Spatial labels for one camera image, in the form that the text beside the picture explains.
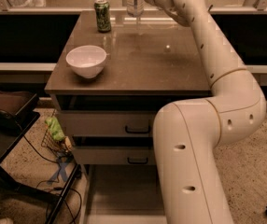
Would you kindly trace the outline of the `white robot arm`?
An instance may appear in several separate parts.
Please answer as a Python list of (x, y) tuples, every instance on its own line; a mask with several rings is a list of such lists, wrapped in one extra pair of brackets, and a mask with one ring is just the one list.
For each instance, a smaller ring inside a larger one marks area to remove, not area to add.
[(145, 1), (191, 29), (212, 92), (165, 105), (154, 119), (167, 224), (233, 224), (213, 150), (259, 128), (266, 114), (264, 94), (204, 0)]

